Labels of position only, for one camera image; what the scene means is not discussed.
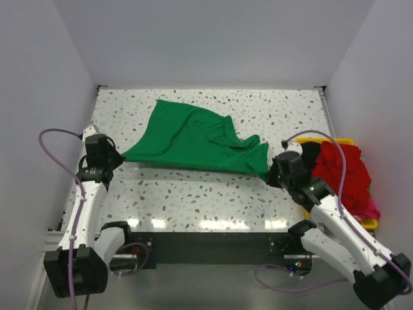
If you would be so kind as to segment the green t shirt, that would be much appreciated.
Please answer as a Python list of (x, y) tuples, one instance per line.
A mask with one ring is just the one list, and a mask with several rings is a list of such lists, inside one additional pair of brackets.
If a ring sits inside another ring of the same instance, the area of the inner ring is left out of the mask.
[(123, 157), (127, 162), (264, 178), (269, 170), (268, 149), (257, 134), (238, 138), (230, 116), (158, 100), (145, 133)]

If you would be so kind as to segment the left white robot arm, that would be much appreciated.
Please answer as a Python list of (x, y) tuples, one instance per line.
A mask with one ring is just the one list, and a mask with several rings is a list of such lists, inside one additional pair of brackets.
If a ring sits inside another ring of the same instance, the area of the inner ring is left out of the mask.
[(134, 245), (126, 221), (110, 222), (97, 228), (99, 210), (109, 190), (114, 171), (124, 157), (113, 139), (105, 134), (78, 135), (85, 155), (77, 171), (60, 161), (76, 184), (74, 208), (57, 248), (45, 254), (43, 263), (52, 289), (58, 298), (102, 293), (106, 289), (109, 264), (116, 251), (129, 252)]

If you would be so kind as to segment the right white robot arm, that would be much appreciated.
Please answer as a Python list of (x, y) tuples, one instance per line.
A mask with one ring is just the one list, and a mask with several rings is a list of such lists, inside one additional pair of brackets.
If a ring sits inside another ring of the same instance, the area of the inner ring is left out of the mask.
[[(302, 220), (288, 229), (287, 245), (293, 253), (308, 251), (326, 261), (352, 284), (369, 309), (381, 309), (412, 291), (410, 259), (403, 253), (394, 254), (365, 230), (335, 192), (312, 177), (299, 153), (286, 151), (273, 158), (266, 183), (285, 189), (316, 219), (316, 223)], [(327, 236), (317, 223), (334, 236)]]

